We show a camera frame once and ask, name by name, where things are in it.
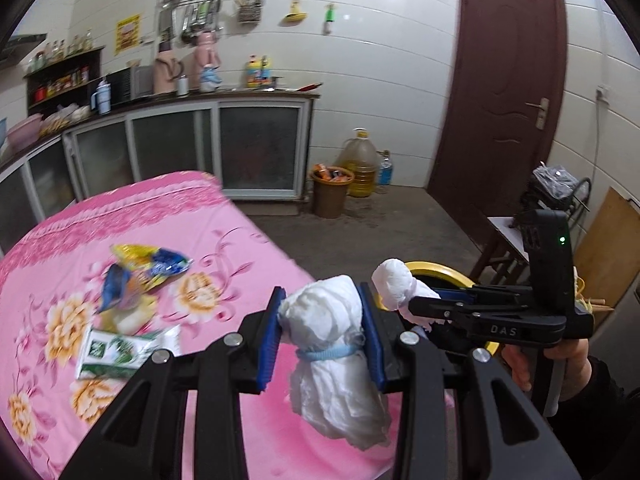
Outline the microwave oven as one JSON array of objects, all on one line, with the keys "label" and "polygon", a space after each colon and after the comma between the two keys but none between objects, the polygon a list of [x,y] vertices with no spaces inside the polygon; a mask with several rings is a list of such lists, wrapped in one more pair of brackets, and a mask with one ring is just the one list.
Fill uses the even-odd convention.
[{"label": "microwave oven", "polygon": [[106,81],[111,85],[111,106],[125,105],[153,94],[153,67],[139,65],[110,73]]}]

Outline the small wooden stool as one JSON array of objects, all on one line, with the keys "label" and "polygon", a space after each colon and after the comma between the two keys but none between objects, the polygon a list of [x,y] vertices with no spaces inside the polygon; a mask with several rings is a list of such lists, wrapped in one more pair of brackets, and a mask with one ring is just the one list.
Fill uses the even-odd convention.
[{"label": "small wooden stool", "polygon": [[469,278],[480,281],[486,269],[495,272],[491,285],[515,285],[529,267],[528,253],[521,231],[514,226],[513,217],[488,217],[491,234]]}]

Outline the hanging utensil rack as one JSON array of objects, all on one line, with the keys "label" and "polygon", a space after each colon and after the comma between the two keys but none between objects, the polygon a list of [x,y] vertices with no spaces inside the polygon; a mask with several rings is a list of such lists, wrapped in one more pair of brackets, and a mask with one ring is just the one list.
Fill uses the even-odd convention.
[{"label": "hanging utensil rack", "polygon": [[202,32],[214,35],[220,24],[224,0],[160,0],[157,6],[157,36],[160,42],[194,46]]}]

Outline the yellow foam net piece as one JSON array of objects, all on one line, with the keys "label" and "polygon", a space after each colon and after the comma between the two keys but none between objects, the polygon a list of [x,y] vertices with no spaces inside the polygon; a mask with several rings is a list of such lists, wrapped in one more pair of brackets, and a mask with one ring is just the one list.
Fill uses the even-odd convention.
[{"label": "yellow foam net piece", "polygon": [[143,294],[132,309],[111,308],[99,314],[99,328],[110,333],[132,336],[151,322],[157,312],[157,298]]}]

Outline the yellow rimmed trash bin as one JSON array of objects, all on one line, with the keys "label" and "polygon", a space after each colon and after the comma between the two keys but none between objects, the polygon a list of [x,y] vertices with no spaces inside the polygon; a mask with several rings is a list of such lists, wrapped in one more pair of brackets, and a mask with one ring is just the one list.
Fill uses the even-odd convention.
[{"label": "yellow rimmed trash bin", "polygon": [[[474,282],[467,278],[462,273],[451,269],[449,266],[443,266],[439,263],[425,262],[425,261],[409,261],[404,262],[408,266],[411,274],[419,281],[423,282],[429,288],[467,288],[471,287]],[[382,310],[387,310],[382,304],[382,299],[378,294],[378,307]],[[434,323],[432,329],[428,332],[422,332],[419,326],[415,326],[404,319],[404,322],[409,324],[410,330],[417,333],[421,337],[425,337],[433,344],[437,339],[437,329],[439,327],[445,328],[447,322],[444,320],[436,320],[441,323]]]}]

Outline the green white milk carton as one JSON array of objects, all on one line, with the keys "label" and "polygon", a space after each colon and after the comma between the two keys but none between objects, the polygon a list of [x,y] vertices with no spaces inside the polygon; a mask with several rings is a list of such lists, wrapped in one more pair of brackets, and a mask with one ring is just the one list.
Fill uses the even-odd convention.
[{"label": "green white milk carton", "polygon": [[82,336],[75,372],[78,380],[128,379],[156,350],[181,353],[180,327],[129,336],[89,326]]}]

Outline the yellow detergent bottles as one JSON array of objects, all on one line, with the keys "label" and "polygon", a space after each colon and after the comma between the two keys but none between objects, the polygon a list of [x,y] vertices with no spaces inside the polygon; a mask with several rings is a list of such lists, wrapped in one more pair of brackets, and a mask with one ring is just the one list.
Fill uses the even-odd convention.
[{"label": "yellow detergent bottles", "polygon": [[271,61],[267,55],[251,55],[245,66],[247,88],[270,88],[272,86]]}]

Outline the pink floral tablecloth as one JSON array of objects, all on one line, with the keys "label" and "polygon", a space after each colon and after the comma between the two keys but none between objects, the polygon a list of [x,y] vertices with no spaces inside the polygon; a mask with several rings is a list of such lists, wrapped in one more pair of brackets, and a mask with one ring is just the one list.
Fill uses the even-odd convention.
[{"label": "pink floral tablecloth", "polygon": [[399,396],[348,275],[314,280],[181,171],[55,214],[1,261],[3,478],[373,479]]}]

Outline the yellow wall hook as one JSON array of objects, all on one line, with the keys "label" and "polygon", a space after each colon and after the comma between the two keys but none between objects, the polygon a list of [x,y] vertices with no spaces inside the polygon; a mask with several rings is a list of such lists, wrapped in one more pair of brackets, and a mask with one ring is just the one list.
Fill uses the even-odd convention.
[{"label": "yellow wall hook", "polygon": [[300,2],[298,0],[293,0],[290,4],[290,10],[288,10],[288,13],[285,14],[284,18],[282,18],[282,22],[285,25],[299,24],[302,21],[305,21],[306,17],[307,13],[300,8]]}]

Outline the small white tissue bundle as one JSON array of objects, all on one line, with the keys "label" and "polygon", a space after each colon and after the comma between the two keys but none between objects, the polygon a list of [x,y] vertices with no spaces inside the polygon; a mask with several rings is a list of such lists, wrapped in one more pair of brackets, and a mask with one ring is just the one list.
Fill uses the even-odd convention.
[{"label": "small white tissue bundle", "polygon": [[420,318],[409,311],[409,301],[414,297],[439,299],[440,296],[423,282],[417,280],[399,259],[383,261],[372,273],[372,283],[387,310],[397,311],[407,322],[419,326],[428,333],[436,321],[434,318]]}]

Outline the pink thermos left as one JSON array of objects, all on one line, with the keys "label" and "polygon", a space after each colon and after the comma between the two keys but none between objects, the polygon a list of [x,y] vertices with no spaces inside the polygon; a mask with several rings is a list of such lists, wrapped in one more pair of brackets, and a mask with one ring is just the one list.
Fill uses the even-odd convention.
[{"label": "pink thermos left", "polygon": [[177,80],[183,74],[183,64],[176,58],[170,41],[162,41],[154,60],[153,91],[155,94],[175,92]]}]

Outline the brown waste bucket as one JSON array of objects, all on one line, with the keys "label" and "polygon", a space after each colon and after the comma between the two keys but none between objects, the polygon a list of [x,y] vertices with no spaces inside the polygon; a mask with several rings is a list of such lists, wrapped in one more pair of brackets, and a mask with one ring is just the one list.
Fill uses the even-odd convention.
[{"label": "brown waste bucket", "polygon": [[312,212],[325,219],[336,219],[344,210],[354,174],[342,167],[317,164],[311,170]]}]

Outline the white tissue bundle blue band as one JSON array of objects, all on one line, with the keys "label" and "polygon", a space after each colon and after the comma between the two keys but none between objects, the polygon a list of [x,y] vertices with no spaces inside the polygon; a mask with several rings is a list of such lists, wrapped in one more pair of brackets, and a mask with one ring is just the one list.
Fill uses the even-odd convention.
[{"label": "white tissue bundle blue band", "polygon": [[295,347],[292,411],[322,436],[360,451],[388,445],[390,412],[364,353],[363,303],[348,275],[310,283],[278,309],[282,339]]}]

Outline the large cooking oil jug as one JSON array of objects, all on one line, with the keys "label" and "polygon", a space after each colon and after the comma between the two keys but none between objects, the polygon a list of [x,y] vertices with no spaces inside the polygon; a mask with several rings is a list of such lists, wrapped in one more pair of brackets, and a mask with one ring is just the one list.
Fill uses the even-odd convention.
[{"label": "large cooking oil jug", "polygon": [[334,165],[349,170],[354,175],[348,187],[348,195],[369,197],[376,187],[378,175],[378,151],[365,128],[355,128],[354,136],[347,139]]}]

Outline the blue white tumbler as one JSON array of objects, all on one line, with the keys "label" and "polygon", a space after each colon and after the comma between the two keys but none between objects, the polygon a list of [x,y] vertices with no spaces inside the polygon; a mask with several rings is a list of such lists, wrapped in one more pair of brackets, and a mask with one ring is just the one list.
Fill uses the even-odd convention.
[{"label": "blue white tumbler", "polygon": [[90,107],[99,115],[106,115],[111,111],[111,85],[103,78],[96,86],[91,96]]}]

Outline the kitchen counter glass cabinets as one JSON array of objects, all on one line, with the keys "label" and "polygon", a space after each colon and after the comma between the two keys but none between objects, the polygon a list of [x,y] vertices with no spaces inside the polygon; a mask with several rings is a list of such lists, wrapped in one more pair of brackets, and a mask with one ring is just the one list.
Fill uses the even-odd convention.
[{"label": "kitchen counter glass cabinets", "polygon": [[148,99],[47,134],[1,165],[1,249],[74,203],[175,171],[232,200],[305,195],[317,92],[230,90]]}]

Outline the pink thermos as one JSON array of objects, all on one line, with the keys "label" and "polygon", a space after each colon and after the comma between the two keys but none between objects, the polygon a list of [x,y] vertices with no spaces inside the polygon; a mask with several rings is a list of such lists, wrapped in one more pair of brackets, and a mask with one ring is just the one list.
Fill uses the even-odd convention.
[{"label": "pink thermos", "polygon": [[218,74],[220,58],[213,32],[204,30],[198,35],[198,45],[194,51],[194,66],[198,71],[198,90],[212,92],[221,86],[222,79]]},{"label": "pink thermos", "polygon": [[183,64],[176,58],[170,41],[162,41],[154,60],[153,91],[155,94],[175,92],[177,80],[183,74]]}]

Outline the dark red wooden door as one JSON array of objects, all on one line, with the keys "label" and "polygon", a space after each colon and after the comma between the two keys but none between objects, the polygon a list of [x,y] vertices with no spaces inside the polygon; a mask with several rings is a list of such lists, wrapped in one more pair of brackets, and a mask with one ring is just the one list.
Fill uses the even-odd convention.
[{"label": "dark red wooden door", "polygon": [[567,61],[564,0],[460,0],[447,113],[427,192],[477,245],[550,153]]}]

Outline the wooden board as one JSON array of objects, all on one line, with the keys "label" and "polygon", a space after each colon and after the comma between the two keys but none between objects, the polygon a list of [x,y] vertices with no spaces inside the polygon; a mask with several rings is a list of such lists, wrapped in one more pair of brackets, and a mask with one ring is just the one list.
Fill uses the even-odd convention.
[{"label": "wooden board", "polygon": [[585,282],[582,294],[614,308],[639,273],[639,209],[609,188],[578,245],[574,263]]}]

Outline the yellow blue snack bag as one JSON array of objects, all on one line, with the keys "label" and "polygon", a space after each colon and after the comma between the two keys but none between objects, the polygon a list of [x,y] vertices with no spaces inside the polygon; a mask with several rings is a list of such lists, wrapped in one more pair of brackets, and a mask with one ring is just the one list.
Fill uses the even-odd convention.
[{"label": "yellow blue snack bag", "polygon": [[192,266],[191,258],[163,247],[117,244],[111,246],[111,253],[120,266],[131,272],[144,292],[185,274]]}]

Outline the black spice shelf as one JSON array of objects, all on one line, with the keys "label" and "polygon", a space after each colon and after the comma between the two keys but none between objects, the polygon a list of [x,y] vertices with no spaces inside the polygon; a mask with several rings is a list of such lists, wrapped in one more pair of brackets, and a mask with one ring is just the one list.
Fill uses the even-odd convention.
[{"label": "black spice shelf", "polygon": [[75,53],[24,77],[27,115],[49,116],[59,108],[88,105],[102,79],[104,47]]}]

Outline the pink thermos right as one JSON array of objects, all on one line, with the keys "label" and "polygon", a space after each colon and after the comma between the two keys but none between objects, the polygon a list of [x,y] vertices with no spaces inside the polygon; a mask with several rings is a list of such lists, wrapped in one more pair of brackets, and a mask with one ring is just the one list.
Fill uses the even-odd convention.
[{"label": "pink thermos right", "polygon": [[212,92],[221,86],[222,79],[218,74],[220,58],[213,32],[204,30],[198,35],[198,45],[194,51],[194,66],[198,71],[198,90]]}]

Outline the blue orange snack wrapper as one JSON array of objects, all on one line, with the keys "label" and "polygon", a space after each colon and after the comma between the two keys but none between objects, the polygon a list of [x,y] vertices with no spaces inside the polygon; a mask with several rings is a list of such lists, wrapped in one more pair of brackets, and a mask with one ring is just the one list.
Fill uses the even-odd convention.
[{"label": "blue orange snack wrapper", "polygon": [[136,300],[134,280],[129,270],[113,263],[107,270],[101,292],[99,313],[112,309],[131,310]]}]

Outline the green white wall bottle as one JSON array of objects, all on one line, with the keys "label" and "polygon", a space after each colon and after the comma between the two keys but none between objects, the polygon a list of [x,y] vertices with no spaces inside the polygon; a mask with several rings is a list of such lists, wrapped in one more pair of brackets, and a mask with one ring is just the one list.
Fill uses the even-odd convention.
[{"label": "green white wall bottle", "polygon": [[333,32],[335,22],[335,4],[333,2],[326,6],[326,14],[324,14],[323,33],[329,35]]}]

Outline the small clear plastic bottle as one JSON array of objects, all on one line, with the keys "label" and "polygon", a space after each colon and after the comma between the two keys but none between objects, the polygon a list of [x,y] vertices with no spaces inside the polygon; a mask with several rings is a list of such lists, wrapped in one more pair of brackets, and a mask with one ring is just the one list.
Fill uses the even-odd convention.
[{"label": "small clear plastic bottle", "polygon": [[390,185],[393,177],[394,165],[389,150],[380,152],[380,166],[378,166],[378,185]]}]

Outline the pink plastic basin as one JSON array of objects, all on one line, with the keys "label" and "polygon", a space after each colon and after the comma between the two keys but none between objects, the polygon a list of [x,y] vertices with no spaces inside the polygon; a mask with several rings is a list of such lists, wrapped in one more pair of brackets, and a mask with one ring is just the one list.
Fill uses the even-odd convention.
[{"label": "pink plastic basin", "polygon": [[11,128],[6,134],[6,140],[8,140],[12,152],[23,151],[36,143],[39,138],[41,124],[42,115],[37,113],[28,116]]}]

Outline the range hood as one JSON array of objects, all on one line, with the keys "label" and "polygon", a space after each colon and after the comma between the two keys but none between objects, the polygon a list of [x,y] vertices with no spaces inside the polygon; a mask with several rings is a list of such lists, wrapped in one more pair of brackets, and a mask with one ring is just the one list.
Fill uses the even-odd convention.
[{"label": "range hood", "polygon": [[1,62],[17,64],[47,39],[46,34],[14,35],[1,50]]}]

